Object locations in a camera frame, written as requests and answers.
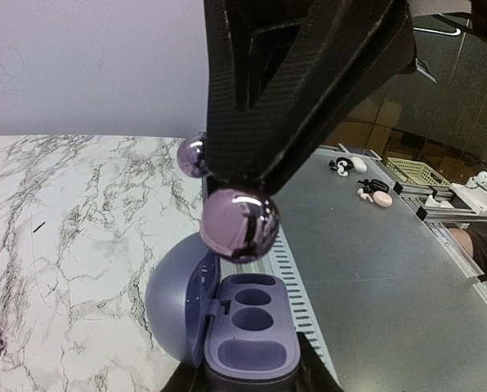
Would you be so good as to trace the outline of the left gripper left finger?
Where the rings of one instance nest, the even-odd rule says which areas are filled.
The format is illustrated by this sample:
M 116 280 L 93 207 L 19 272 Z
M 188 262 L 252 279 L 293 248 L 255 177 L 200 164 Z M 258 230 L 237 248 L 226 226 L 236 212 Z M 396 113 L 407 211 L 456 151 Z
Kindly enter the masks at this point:
M 180 363 L 161 392 L 204 392 L 205 373 L 202 367 Z

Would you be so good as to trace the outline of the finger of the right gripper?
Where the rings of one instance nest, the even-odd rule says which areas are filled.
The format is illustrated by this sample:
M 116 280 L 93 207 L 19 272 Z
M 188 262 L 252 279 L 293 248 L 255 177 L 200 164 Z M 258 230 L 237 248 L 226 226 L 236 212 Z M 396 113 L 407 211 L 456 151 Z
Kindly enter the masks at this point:
M 207 1 L 207 165 L 276 194 L 361 101 L 410 71 L 405 1 Z

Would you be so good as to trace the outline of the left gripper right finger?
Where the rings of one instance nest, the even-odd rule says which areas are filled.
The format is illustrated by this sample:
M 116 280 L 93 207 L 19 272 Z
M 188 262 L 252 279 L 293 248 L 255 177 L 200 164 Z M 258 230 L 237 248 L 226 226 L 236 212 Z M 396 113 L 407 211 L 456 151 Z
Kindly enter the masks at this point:
M 301 358 L 297 369 L 297 392 L 343 392 L 330 371 L 302 333 L 297 333 Z

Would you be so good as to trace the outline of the grey blue charging case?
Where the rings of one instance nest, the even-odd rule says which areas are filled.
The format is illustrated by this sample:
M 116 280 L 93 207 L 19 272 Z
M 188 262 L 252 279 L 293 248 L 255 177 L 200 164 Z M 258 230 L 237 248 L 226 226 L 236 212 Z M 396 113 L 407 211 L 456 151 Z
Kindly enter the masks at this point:
M 200 235 L 157 264 L 145 314 L 163 350 L 204 370 L 213 391 L 292 391 L 301 349 L 284 282 L 268 274 L 221 276 Z

